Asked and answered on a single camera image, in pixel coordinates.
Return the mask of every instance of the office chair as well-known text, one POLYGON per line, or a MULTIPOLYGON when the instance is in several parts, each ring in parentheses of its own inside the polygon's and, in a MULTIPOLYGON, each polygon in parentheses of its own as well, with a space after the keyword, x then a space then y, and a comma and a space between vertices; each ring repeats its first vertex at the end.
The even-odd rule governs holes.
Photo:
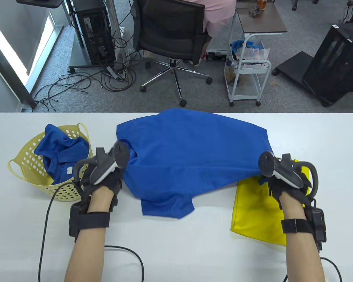
MULTIPOLYGON (((313 4, 318 4, 319 0, 312 0, 312 3, 313 4)), ((295 11, 297 9, 297 4, 298 4, 298 0, 294 0, 294 5, 293 5, 293 8, 292 10, 295 11)))
POLYGON ((182 0, 134 0, 131 14, 134 21, 133 47, 136 51, 148 50, 152 53, 169 58, 169 63, 148 59, 145 67, 150 68, 150 62, 158 63, 167 68, 161 71, 140 87, 146 92, 146 86, 160 76, 171 72, 174 74, 180 97, 179 105, 185 107, 177 70, 200 75, 211 84, 209 75, 198 73, 178 64, 183 60, 199 63, 204 44, 210 38, 203 32, 204 5, 182 0))

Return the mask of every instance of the yellow bag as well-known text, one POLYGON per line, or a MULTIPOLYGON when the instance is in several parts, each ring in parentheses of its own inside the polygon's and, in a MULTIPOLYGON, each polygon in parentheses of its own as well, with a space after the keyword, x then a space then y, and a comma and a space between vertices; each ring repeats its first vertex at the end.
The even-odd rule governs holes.
MULTIPOLYGON (((303 167, 302 173, 310 180, 308 168, 303 167)), ((269 196, 268 183, 260 186, 259 179, 252 177, 238 183, 231 230, 252 239, 286 246, 287 239, 281 227, 283 211, 269 196)))

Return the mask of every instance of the black box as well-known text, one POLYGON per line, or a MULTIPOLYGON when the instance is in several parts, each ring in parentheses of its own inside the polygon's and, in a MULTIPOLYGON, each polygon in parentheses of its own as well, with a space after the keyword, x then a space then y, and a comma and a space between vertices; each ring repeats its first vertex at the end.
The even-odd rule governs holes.
POLYGON ((323 106, 353 91, 353 23, 330 28, 302 81, 323 106))
POLYGON ((74 0, 73 4, 91 64, 112 64, 115 48, 103 0, 74 0))

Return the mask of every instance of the pink shirt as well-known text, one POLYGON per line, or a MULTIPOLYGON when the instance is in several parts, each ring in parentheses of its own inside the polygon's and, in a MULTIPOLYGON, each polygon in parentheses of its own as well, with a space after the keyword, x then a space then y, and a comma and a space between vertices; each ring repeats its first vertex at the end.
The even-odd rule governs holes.
POLYGON ((227 25, 235 12, 237 0, 187 0, 189 2, 205 6, 204 30, 211 37, 220 34, 222 28, 227 25))

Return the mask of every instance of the gray carpet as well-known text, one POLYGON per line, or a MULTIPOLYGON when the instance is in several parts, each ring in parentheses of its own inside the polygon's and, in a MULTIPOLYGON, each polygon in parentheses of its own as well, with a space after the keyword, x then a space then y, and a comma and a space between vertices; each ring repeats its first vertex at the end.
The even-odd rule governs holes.
MULTIPOLYGON (((346 2, 346 0, 321 0, 318 5, 313 5, 308 0, 300 0, 297 11, 293 12, 291 0, 276 0, 275 5, 288 33, 263 39, 264 45, 271 47, 272 65, 275 67, 300 51, 313 56, 330 26, 342 19, 346 2)), ((116 0, 115 4, 118 18, 121 20, 129 12, 128 0, 116 0)), ((133 30, 131 16, 128 16, 122 25, 126 28, 125 37, 129 38, 133 30)), ((228 37, 229 31, 227 30, 220 38, 215 38, 211 42, 210 48, 224 48, 228 37)), ((41 87, 54 83, 61 75, 66 74, 73 38, 74 29, 65 28, 33 94, 41 87)), ((223 67, 224 62, 218 61, 203 62, 199 67, 190 66, 191 69, 209 74, 213 78, 211 85, 207 85, 204 79, 194 75, 178 73, 182 93, 188 102, 186 109, 216 113, 353 113, 353 93, 347 94, 335 105, 324 108, 315 98, 294 86, 281 75, 269 76, 260 107, 256 107, 254 101, 235 101, 235 106, 230 107, 223 67)), ((112 93, 102 89, 99 82, 93 81, 86 89, 87 93, 67 90, 55 98, 58 101, 52 102, 53 106, 58 112, 159 112, 179 107, 178 92, 171 74, 166 74, 150 84, 146 93, 139 91, 143 82, 163 70, 164 67, 153 65, 151 69, 145 69, 144 63, 141 63, 133 69, 136 71, 137 80, 128 90, 112 93)), ((84 71, 93 74, 96 69, 84 71)), ((46 91, 40 92, 37 100, 44 97, 47 97, 46 91)), ((45 112, 47 109, 39 105, 35 111, 45 112)))

